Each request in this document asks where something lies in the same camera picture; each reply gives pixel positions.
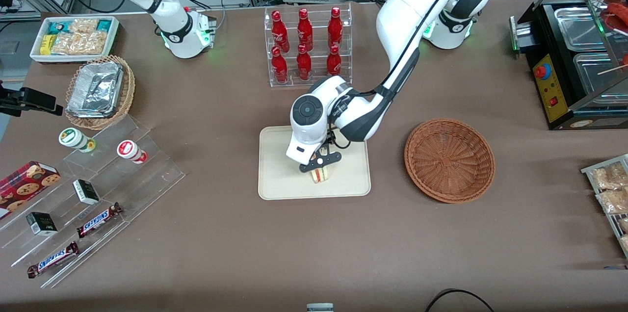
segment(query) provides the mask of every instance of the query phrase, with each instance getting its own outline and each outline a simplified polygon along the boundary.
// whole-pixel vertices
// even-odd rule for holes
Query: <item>brown woven basket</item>
[[[104,62],[117,62],[124,67],[123,84],[120,88],[117,111],[116,113],[114,113],[113,117],[110,118],[78,118],[69,115],[66,112],[65,115],[74,126],[88,128],[92,130],[101,130],[115,122],[118,118],[123,117],[129,112],[129,109],[131,108],[131,104],[133,103],[133,93],[135,92],[135,76],[133,75],[133,71],[129,68],[129,65],[122,58],[115,55],[100,57],[94,59],[93,61],[89,61],[86,64]],[[77,81],[79,71],[80,69],[77,70],[76,73],[74,73],[74,78],[72,78],[72,81],[70,82],[70,87],[68,88],[67,93],[65,93],[65,102],[70,102],[70,96],[72,95],[72,91],[74,90],[74,83]]]
[[[406,142],[404,160],[417,187],[446,203],[476,200],[489,189],[495,175],[495,158],[484,137],[448,118],[415,128]]]

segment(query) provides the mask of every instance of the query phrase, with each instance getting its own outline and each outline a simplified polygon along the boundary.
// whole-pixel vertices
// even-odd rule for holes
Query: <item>foil tray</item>
[[[560,8],[554,12],[567,48],[574,52],[604,51],[597,26],[586,7]]]
[[[574,64],[576,69],[578,69],[580,81],[587,94],[604,88],[617,77],[616,73],[613,72],[597,75],[599,72],[613,68],[608,53],[579,53],[574,57]],[[601,94],[594,102],[597,104],[628,103],[628,79],[615,85],[606,93]]]

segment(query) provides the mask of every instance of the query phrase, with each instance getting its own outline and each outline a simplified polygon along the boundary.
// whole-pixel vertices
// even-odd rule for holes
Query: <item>coca-cola bottle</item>
[[[288,42],[286,24],[281,21],[281,14],[277,10],[271,13],[271,17],[273,17],[273,40],[275,45],[281,48],[281,52],[287,53],[290,51],[290,43]]]
[[[299,45],[299,55],[296,57],[296,65],[299,68],[299,78],[308,81],[312,77],[312,58],[304,44]]]
[[[332,8],[332,18],[327,26],[328,40],[327,44],[331,48],[334,44],[340,46],[342,44],[342,21],[340,20],[340,8],[334,6]]]
[[[299,9],[299,25],[296,27],[299,33],[299,43],[304,44],[308,51],[314,48],[314,33],[312,33],[312,23],[308,19],[308,10]]]
[[[327,56],[327,75],[340,75],[341,63],[342,59],[338,55],[338,45],[333,45],[329,48],[329,55]]]
[[[288,65],[286,64],[286,60],[281,55],[281,51],[277,46],[273,46],[271,53],[273,54],[271,64],[273,65],[275,78],[279,84],[285,84],[288,82]]]

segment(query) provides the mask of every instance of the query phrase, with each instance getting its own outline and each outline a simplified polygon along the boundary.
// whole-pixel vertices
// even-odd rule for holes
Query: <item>cookie box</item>
[[[0,219],[24,205],[61,176],[51,166],[30,161],[0,181]]]

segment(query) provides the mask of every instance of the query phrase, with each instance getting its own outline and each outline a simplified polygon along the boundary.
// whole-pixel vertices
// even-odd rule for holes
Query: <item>small black box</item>
[[[98,204],[100,198],[98,198],[98,194],[96,194],[96,190],[90,182],[79,179],[72,182],[72,185],[74,185],[74,191],[77,193],[78,200],[88,205]]]
[[[34,211],[26,216],[26,220],[34,234],[40,236],[52,236],[56,234],[57,230],[50,214],[37,213]]]

